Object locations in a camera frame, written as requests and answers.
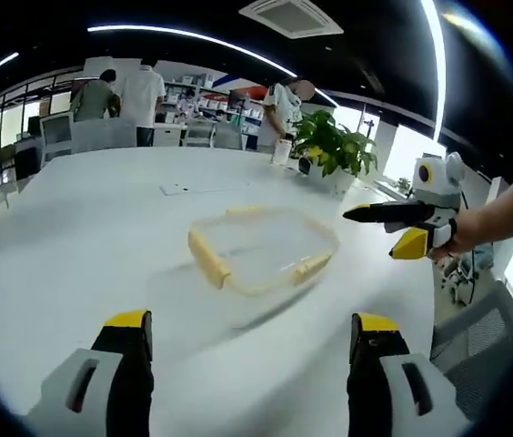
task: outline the transparent plastic container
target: transparent plastic container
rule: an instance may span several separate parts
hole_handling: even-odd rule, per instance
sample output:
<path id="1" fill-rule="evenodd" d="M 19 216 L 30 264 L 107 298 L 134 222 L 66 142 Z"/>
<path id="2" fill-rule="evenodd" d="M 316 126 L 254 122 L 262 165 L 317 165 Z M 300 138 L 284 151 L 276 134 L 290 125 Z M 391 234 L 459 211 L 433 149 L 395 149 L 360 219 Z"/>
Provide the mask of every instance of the transparent plastic container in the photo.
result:
<path id="1" fill-rule="evenodd" d="M 182 358 L 257 328 L 313 289 L 334 232 L 289 208 L 229 210 L 188 232 L 194 261 L 152 280 L 154 347 Z"/>

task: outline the chair backrest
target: chair backrest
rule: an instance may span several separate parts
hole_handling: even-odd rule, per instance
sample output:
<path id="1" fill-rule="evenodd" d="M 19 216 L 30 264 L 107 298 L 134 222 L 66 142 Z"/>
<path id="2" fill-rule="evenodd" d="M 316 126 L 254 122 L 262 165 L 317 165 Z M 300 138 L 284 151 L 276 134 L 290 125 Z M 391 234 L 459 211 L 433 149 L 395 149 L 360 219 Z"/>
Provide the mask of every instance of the chair backrest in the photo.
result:
<path id="1" fill-rule="evenodd" d="M 216 123 L 214 147 L 242 150 L 242 133 L 240 126 L 232 125 L 226 121 Z"/>
<path id="2" fill-rule="evenodd" d="M 475 420 L 513 362 L 513 297 L 493 290 L 434 330 L 430 360 L 457 389 L 457 405 Z"/>
<path id="3" fill-rule="evenodd" d="M 44 140 L 41 167 L 53 158 L 73 153 L 72 125 L 70 112 L 40 119 L 40 131 Z"/>
<path id="4" fill-rule="evenodd" d="M 210 147 L 214 132 L 214 122 L 189 120 L 187 123 L 184 147 Z"/>

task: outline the ceiling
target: ceiling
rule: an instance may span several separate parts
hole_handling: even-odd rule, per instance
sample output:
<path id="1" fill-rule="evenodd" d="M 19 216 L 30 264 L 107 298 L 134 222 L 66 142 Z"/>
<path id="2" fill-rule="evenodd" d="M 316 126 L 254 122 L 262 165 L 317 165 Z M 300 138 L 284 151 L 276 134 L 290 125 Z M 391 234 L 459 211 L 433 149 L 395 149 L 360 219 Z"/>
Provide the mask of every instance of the ceiling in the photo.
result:
<path id="1" fill-rule="evenodd" d="M 186 62 L 269 84 L 283 74 L 234 50 L 182 36 L 147 32 L 88 34 L 91 25 L 163 25 L 210 35 L 266 56 L 317 87 L 374 98 L 433 119 L 437 70 L 428 22 L 419 0 L 314 3 L 343 35 L 289 40 L 237 11 L 250 1 L 12 4 L 0 9 L 0 59 L 20 53 L 0 68 L 0 91 L 31 76 L 80 66 L 90 56 L 140 57 Z M 513 2 L 464 2 L 495 33 L 513 65 Z M 438 11 L 454 7 L 437 1 Z M 448 91 L 444 127 L 474 147 L 469 164 L 493 177 L 513 178 L 513 81 L 503 77 L 455 25 L 441 20 L 447 52 Z"/>

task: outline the white table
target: white table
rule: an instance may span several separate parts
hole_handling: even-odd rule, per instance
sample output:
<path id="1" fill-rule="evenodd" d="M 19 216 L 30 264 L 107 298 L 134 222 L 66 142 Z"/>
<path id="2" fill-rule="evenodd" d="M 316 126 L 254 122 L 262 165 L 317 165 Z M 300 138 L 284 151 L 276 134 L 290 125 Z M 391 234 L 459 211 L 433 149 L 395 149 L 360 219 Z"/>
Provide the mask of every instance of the white table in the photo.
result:
<path id="1" fill-rule="evenodd" d="M 398 235 L 340 217 L 381 201 L 377 193 L 352 188 L 340 202 L 268 160 L 218 149 L 110 149 L 56 158 L 38 173 L 0 224 L 0 396 L 7 407 L 28 412 L 44 377 L 76 348 L 89 348 L 110 315 L 145 307 L 153 277 L 190 260 L 193 220 L 283 205 L 338 234 L 327 275 L 274 319 L 175 368 L 163 365 L 156 348 L 152 435 L 347 435 L 350 316 L 388 315 L 412 351 L 428 354 L 431 264 L 390 259 Z M 160 189 L 175 184 L 188 191 L 166 196 Z M 201 327 L 190 320 L 175 329 Z"/>

